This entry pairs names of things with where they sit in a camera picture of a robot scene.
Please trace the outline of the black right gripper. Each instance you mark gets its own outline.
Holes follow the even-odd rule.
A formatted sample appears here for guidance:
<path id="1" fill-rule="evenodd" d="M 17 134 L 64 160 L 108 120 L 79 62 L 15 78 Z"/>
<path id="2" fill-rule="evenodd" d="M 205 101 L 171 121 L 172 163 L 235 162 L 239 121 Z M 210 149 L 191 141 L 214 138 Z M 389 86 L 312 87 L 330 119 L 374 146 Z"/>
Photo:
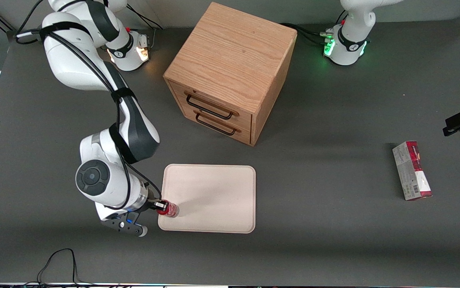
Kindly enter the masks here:
<path id="1" fill-rule="evenodd" d="M 145 203 L 136 210 L 136 213 L 140 214 L 147 210 L 156 210 L 159 212 L 167 212 L 168 211 L 168 201 L 156 201 L 156 200 L 149 200 L 147 199 Z"/>

